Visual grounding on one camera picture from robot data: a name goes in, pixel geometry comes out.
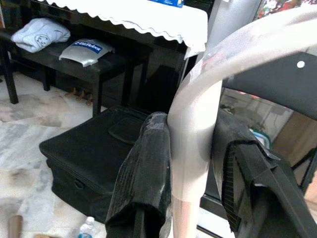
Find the black bag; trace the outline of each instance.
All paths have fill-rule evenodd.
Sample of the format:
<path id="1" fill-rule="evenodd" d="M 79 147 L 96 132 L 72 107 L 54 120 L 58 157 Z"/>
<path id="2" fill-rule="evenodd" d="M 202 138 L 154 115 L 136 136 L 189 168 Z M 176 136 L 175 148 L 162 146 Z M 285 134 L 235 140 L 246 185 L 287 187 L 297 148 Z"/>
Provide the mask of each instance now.
<path id="1" fill-rule="evenodd" d="M 113 107 L 40 144 L 53 172 L 52 191 L 104 223 L 122 162 L 147 115 Z"/>

